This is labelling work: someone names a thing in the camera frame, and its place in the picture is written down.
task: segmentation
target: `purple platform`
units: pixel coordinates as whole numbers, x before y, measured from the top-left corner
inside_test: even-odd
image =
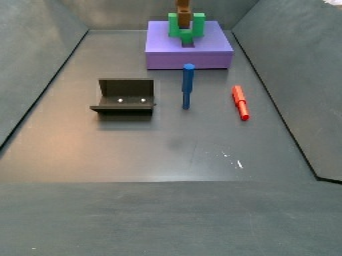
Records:
[[[146,40],[147,69],[229,68],[234,50],[217,21],[206,21],[205,37],[194,38],[194,48],[183,48],[181,38],[169,37],[169,22],[150,21]]]

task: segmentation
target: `gray floor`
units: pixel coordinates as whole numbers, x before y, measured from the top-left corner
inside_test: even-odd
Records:
[[[340,185],[0,185],[2,255],[340,256]]]
[[[228,35],[234,66],[197,72],[182,111],[182,72],[145,70],[146,33],[90,33],[2,151],[2,255],[341,255],[341,186],[314,180]],[[155,79],[151,122],[98,118],[99,77]],[[198,182],[111,182],[181,180]]]
[[[248,59],[195,72],[182,110],[182,71],[147,71],[145,31],[91,31],[2,151],[2,182],[282,181],[314,177]],[[155,79],[151,121],[101,119],[99,78]],[[232,86],[242,84],[242,122]]]

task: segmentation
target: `red peg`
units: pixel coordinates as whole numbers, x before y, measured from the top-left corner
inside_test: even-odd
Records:
[[[240,113],[241,113],[241,119],[244,121],[248,121],[250,118],[250,114],[249,114],[249,110],[248,110],[248,101],[244,95],[244,91],[242,91],[242,87],[241,85],[234,85],[233,86],[233,98],[234,98],[234,102],[236,102],[236,106],[240,109]]]

